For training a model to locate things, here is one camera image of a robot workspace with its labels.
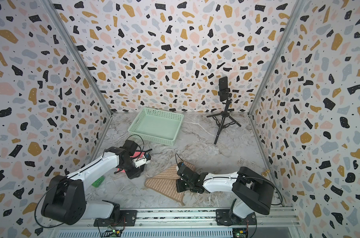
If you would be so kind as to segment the brown striped dishcloth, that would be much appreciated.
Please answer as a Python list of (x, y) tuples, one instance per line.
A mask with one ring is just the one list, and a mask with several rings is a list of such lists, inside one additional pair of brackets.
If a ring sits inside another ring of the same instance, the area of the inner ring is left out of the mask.
[(176, 201), (181, 206), (185, 206), (183, 202), (184, 193), (177, 192), (176, 182), (179, 178), (177, 165), (172, 165), (163, 172), (146, 179), (145, 187)]

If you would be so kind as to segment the pink grey dishcloth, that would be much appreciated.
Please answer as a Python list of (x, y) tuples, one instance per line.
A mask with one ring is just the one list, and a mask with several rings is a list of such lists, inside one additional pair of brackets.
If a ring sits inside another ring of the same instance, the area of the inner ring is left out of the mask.
[(145, 165), (151, 162), (152, 156), (150, 152), (152, 149), (148, 150), (137, 150), (132, 156), (130, 156), (131, 166), (127, 168), (127, 171), (124, 169), (124, 166), (121, 168), (118, 167), (118, 170), (114, 174), (126, 173), (130, 177), (137, 178), (145, 169)]

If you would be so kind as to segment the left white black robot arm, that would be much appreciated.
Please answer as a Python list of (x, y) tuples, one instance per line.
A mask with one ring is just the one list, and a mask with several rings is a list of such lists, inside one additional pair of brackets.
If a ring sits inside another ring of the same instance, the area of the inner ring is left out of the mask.
[(85, 192), (112, 169), (137, 178), (150, 163), (151, 155), (132, 140), (122, 147), (110, 147), (95, 161), (66, 176), (55, 176), (43, 198), (41, 214), (60, 224), (74, 225), (94, 219), (98, 226), (116, 225), (124, 219), (120, 205), (111, 201), (87, 201)]

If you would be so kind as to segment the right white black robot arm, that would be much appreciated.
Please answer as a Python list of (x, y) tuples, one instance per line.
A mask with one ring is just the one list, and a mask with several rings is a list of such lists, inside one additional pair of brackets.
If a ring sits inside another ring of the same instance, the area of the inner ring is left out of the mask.
[(178, 193), (234, 193), (238, 199), (229, 211), (233, 220), (241, 221), (254, 212), (270, 214), (275, 186), (248, 167), (240, 167), (239, 171), (230, 174), (198, 174), (181, 162), (177, 164), (177, 175), (180, 177), (176, 181)]

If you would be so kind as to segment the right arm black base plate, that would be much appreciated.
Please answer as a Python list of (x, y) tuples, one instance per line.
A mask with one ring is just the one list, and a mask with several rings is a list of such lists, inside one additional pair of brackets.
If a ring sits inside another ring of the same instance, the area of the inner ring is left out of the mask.
[(216, 210), (216, 222), (219, 226), (247, 225), (253, 214), (246, 203), (235, 199), (230, 209)]

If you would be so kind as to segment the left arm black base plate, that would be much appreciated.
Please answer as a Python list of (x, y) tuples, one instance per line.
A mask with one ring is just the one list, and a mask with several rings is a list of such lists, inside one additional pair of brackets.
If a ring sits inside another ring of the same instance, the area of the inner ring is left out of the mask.
[(94, 221), (94, 227), (108, 227), (109, 225), (121, 227), (135, 226), (137, 210), (121, 210), (118, 203), (106, 200), (102, 200), (102, 202), (112, 205), (112, 211), (107, 218), (97, 218)]

